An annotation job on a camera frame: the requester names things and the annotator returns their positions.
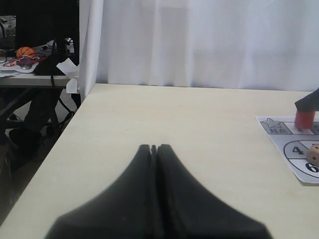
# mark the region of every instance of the white curtain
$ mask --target white curtain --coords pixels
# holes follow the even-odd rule
[[[319,0],[82,0],[80,86],[312,91],[318,12]]]

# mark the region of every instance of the desk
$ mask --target desk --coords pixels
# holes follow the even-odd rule
[[[70,79],[66,76],[54,76],[54,83],[56,88],[65,88],[69,80]],[[0,87],[46,88],[52,87],[52,83],[50,76],[35,76],[33,74],[28,74],[0,78]]]
[[[317,239],[319,187],[302,186],[255,116],[294,115],[305,92],[96,84],[0,228],[42,239],[92,199],[140,144],[170,144],[188,170],[275,239]]]

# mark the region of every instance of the game board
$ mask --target game board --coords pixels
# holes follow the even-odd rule
[[[308,163],[306,152],[319,144],[319,119],[311,129],[295,128],[294,117],[256,117],[277,150],[297,178],[305,183],[319,184],[319,168]]]

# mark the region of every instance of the wooden dice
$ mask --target wooden dice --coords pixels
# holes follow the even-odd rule
[[[319,166],[319,144],[313,145],[307,152],[307,161],[314,166]]]

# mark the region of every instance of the orange ball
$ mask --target orange ball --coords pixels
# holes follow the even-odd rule
[[[30,57],[36,57],[35,50],[31,47],[21,47],[16,52],[17,59],[20,59],[22,56],[30,56]]]

